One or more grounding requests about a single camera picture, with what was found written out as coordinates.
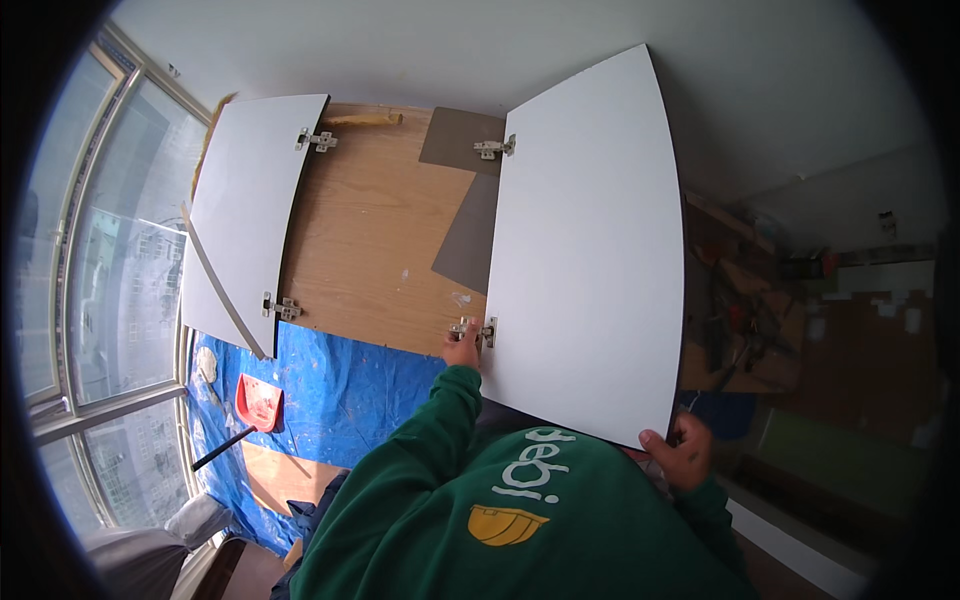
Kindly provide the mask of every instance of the green sweatshirt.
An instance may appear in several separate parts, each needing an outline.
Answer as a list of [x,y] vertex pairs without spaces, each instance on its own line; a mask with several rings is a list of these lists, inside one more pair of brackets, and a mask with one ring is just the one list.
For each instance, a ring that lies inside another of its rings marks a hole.
[[554,427],[479,442],[450,367],[357,465],[293,598],[754,598],[712,476],[671,505],[615,446]]

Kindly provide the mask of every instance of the concealed hinge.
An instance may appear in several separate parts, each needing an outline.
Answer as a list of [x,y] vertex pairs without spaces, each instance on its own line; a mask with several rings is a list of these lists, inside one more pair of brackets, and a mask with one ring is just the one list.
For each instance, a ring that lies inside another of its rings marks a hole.
[[310,144],[317,145],[314,148],[317,152],[326,152],[327,148],[333,148],[337,145],[337,138],[333,136],[333,132],[320,132],[320,135],[310,135],[310,129],[304,127],[300,130],[300,135],[297,136],[294,150],[300,150]]
[[280,304],[277,304],[271,300],[270,292],[263,293],[263,311],[261,314],[264,317],[269,317],[270,313],[279,313],[283,321],[293,321],[302,312],[302,309],[292,299],[284,298],[280,300]]
[[[459,323],[450,326],[450,332],[456,335],[458,341],[464,339],[469,323],[470,317],[461,317]],[[490,317],[487,326],[480,327],[480,336],[487,340],[487,348],[493,348],[496,343],[496,317]]]
[[496,158],[496,153],[502,152],[506,156],[514,155],[514,148],[516,147],[516,134],[511,133],[510,137],[507,138],[506,142],[477,142],[473,144],[473,150],[480,153],[480,157],[484,160],[493,160]]

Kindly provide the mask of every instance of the workbench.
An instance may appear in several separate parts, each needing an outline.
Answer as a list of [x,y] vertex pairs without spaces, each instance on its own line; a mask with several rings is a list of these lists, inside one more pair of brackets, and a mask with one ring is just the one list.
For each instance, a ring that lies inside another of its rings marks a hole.
[[[324,118],[397,112],[403,114],[397,126],[330,128],[337,147],[311,160],[300,181],[280,292],[300,304],[297,325],[437,356],[450,324],[464,315],[484,318],[483,295],[431,271],[475,174],[419,162],[432,109],[332,103]],[[721,213],[703,201],[687,206],[691,252],[746,239],[742,228]],[[755,234],[752,241],[748,269],[773,278],[772,247]],[[688,313],[697,304],[689,297],[690,271],[688,267]],[[801,302],[795,308],[784,334],[790,330],[799,365],[804,312]],[[703,346],[696,336],[687,339],[690,327],[686,329],[680,388],[711,389],[723,374],[707,372]],[[778,392],[784,387],[738,372],[726,391]]]

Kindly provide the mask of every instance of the white wall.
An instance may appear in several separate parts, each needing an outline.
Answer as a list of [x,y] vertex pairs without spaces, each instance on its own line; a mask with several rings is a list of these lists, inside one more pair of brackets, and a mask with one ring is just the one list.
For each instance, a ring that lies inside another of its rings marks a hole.
[[924,136],[842,0],[126,0],[113,19],[208,108],[238,90],[503,115],[646,42],[681,178],[719,202]]
[[947,203],[933,149],[926,144],[863,160],[743,202],[784,225],[790,246],[837,252],[888,246],[877,214],[897,217],[897,244],[933,242]]

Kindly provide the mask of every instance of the paint stains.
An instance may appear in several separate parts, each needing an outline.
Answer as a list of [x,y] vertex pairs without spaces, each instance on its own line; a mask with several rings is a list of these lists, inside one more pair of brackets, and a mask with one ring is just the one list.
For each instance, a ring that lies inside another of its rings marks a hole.
[[461,294],[460,292],[454,292],[450,294],[450,299],[461,308],[470,304],[470,301],[473,300],[473,298],[470,297],[470,294]]

